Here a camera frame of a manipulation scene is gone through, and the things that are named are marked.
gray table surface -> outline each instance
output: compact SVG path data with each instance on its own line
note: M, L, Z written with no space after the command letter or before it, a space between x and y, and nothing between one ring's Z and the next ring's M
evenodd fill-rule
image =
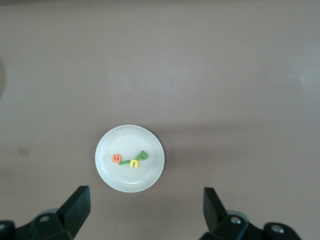
M89 185L77 240L196 240L214 187L259 228L319 239L320 1L0 1L0 66L0 219ZM165 151L139 193L95 166L125 124Z

white plate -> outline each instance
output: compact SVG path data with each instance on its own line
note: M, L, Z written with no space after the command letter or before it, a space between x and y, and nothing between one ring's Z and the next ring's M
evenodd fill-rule
M119 165L113 155L121 155L122 162L135 159L141 151L146 160L139 160L138 168ZM161 143L149 130L136 125L118 126L108 131L95 151L95 165L100 177L112 188L136 193L151 187L160 177L165 154Z

screw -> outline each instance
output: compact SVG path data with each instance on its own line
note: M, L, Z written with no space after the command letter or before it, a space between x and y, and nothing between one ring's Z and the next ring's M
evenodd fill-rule
M43 216L42 218L40 218L39 222L40 222L40 223L43 223L43 222L48 221L49 219L50 219L49 216Z
M231 220L231 222L233 222L234 224L240 224L240 223L241 223L240 218L238 218L237 216L232 216L230 220Z
M283 234L285 232L285 230L282 227L280 227L279 225L272 225L271 229L278 234Z

yellow foam letter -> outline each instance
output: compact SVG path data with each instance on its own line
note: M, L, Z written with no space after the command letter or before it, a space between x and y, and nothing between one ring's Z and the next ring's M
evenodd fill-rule
M138 160L135 160L135 159L132 159L131 161L130 161L130 167L132 168L134 166L134 168L138 168L138 166L139 166L139 161Z

metal bolt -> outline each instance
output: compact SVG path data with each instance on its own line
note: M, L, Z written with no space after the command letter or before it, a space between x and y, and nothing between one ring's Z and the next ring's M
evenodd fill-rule
M282 227L280 227L279 225L272 225L271 229L278 234L283 234L285 232L285 230Z
M238 218L237 216L232 216L230 220L231 220L231 222L233 222L234 224L240 224L240 223L241 223L240 218Z
M50 219L49 216L43 216L42 218L40 218L39 222L40 222L40 223L43 223L43 222L48 221L49 219Z

